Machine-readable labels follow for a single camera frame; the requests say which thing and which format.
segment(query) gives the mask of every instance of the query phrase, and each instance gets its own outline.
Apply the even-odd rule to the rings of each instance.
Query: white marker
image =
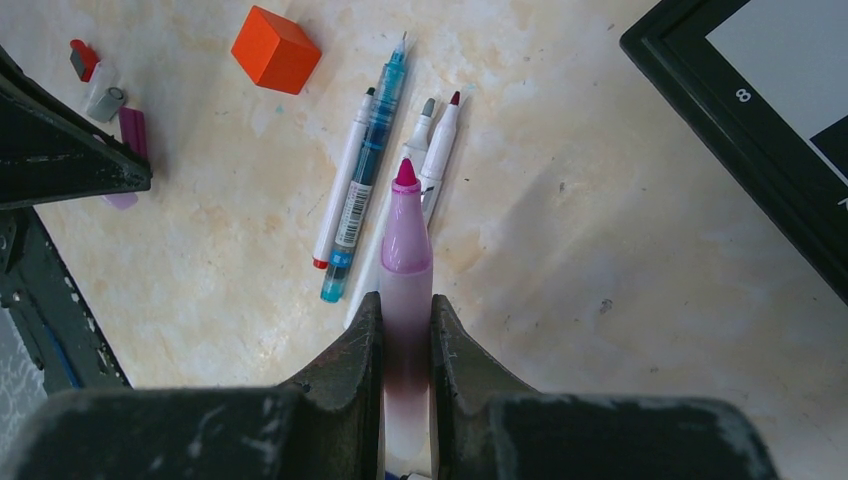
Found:
[[[459,116],[459,92],[453,94],[451,103],[442,115],[436,131],[433,133],[433,143],[427,152],[424,166],[418,179],[421,181],[421,207],[424,210],[424,222],[430,225],[436,200],[442,191],[442,178],[448,166],[453,141],[456,138],[456,119]]]
[[[330,191],[330,200],[327,201],[327,210],[324,219],[321,220],[321,233],[315,242],[315,251],[312,252],[312,265],[321,270],[326,269],[330,262],[330,253],[333,249],[336,230],[339,228],[339,219],[342,216],[344,203],[347,198],[347,190],[350,180],[353,178],[353,170],[359,158],[362,148],[362,140],[365,138],[365,130],[368,129],[368,117],[371,115],[371,102],[374,100],[374,89],[369,88],[362,98],[359,111],[350,127],[347,137],[344,155],[336,171],[336,179],[333,180],[333,189]]]
[[[415,130],[412,132],[412,136],[403,144],[397,162],[389,170],[390,172],[396,172],[404,158],[412,161],[412,166],[416,170],[421,169],[429,148],[427,135],[430,133],[430,124],[433,123],[433,110],[435,106],[435,100],[432,98],[427,100],[424,109],[421,111],[421,115],[418,117],[418,123],[415,124]],[[356,311],[359,310],[359,304],[362,303],[365,294],[377,290],[377,277],[380,270],[378,268],[380,266],[380,242],[383,239],[383,231],[386,230],[391,201],[392,191],[390,188],[386,192],[383,202],[380,204],[374,237],[368,243],[365,253],[360,254],[362,255],[361,258],[363,258],[362,268],[356,274],[356,280],[354,281],[353,294],[350,296],[350,306],[348,306],[347,316],[345,317],[345,328],[349,327],[351,322],[353,322],[353,317],[356,315]]]

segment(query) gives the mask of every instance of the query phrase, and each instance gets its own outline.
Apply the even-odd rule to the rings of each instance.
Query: clear blue pen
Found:
[[[333,252],[330,254],[330,266],[327,267],[324,285],[321,287],[321,299],[325,302],[336,303],[344,295],[347,276],[362,229],[362,220],[371,198],[371,188],[380,170],[389,135],[392,133],[395,111],[403,90],[403,77],[406,75],[403,65],[405,59],[406,33],[392,53],[389,63],[383,66],[383,74],[377,85],[368,130],[365,131],[365,139],[359,151],[359,160],[348,189]]]

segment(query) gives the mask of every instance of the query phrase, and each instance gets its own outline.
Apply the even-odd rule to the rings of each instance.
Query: orange cube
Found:
[[[321,59],[321,50],[298,24],[255,5],[232,53],[253,83],[293,95],[300,93]]]

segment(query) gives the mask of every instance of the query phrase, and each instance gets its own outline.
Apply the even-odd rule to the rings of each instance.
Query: pen barcode label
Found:
[[[362,216],[371,196],[371,187],[356,182],[350,183],[347,191],[347,200],[339,221],[339,229],[336,233],[336,243],[343,247],[353,248],[359,239],[359,230],[362,226]]]

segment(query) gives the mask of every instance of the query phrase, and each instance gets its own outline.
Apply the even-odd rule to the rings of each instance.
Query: red pen tip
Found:
[[[395,179],[395,183],[401,187],[411,187],[417,182],[418,179],[415,177],[415,169],[412,168],[412,162],[408,158],[404,158],[400,164],[398,178]]]

